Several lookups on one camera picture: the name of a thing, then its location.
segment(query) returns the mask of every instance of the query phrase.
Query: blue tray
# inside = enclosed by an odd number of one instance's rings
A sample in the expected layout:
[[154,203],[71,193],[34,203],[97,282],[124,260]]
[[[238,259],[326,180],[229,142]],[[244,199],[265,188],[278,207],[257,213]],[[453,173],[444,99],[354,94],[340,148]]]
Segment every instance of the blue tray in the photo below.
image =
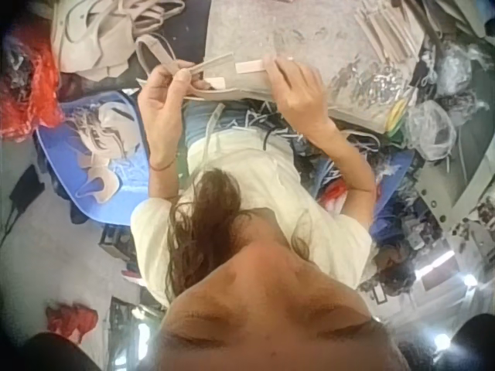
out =
[[[85,97],[60,106],[66,117],[69,117],[78,107],[110,101],[123,102],[131,106],[135,122],[140,125],[140,132],[142,132],[141,118],[136,106],[127,96],[119,92]],[[93,196],[76,197],[77,191],[87,181],[86,171],[77,164],[76,150],[87,152],[77,133],[68,126],[67,122],[63,122],[55,129],[39,127],[37,134],[53,171],[70,198],[83,213],[100,223],[130,225],[132,211],[140,202],[148,198],[148,160],[143,143],[129,159],[111,162],[109,168],[118,175],[121,186],[108,202],[100,204]],[[98,184],[92,184],[92,186],[98,190]]]

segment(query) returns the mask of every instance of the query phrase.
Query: woman's right hand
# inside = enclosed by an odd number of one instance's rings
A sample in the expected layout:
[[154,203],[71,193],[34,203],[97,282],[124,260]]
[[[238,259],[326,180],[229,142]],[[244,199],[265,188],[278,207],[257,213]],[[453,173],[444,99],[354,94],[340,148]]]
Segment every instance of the woman's right hand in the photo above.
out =
[[317,69],[281,57],[265,58],[264,65],[278,110],[298,133],[317,145],[338,131]]

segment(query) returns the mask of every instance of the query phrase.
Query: woman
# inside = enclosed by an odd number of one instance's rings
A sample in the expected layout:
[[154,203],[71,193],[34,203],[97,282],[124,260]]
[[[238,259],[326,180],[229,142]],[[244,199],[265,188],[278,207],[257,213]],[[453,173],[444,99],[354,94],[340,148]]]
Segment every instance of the woman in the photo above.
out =
[[183,98],[191,83],[205,86],[187,70],[172,79],[157,67],[138,101],[150,198],[134,211],[131,228],[148,289],[169,310],[145,364],[405,369],[354,290],[370,251],[374,174],[328,118],[318,71],[281,58],[265,60],[265,68],[284,118],[342,172],[342,214],[329,215],[300,186],[283,139],[257,128],[222,130],[244,120],[242,103],[226,103],[223,112],[212,103],[185,108],[195,176],[179,197]]

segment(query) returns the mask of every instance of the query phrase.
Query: clear plastic bag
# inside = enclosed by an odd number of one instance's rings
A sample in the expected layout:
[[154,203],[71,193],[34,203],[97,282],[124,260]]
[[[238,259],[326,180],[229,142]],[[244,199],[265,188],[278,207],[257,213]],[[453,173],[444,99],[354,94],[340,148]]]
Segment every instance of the clear plastic bag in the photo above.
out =
[[456,95],[469,87],[473,78],[472,60],[478,61],[484,70],[493,69],[490,58],[478,46],[445,45],[445,55],[437,69],[437,97]]
[[456,128],[471,120],[477,111],[482,109],[488,111],[490,109],[490,105],[487,102],[477,99],[473,90],[462,92],[454,97],[439,98],[436,102],[447,111]]
[[437,161],[450,154],[456,143],[456,128],[447,112],[435,101],[427,100],[409,109],[405,137],[427,161]]

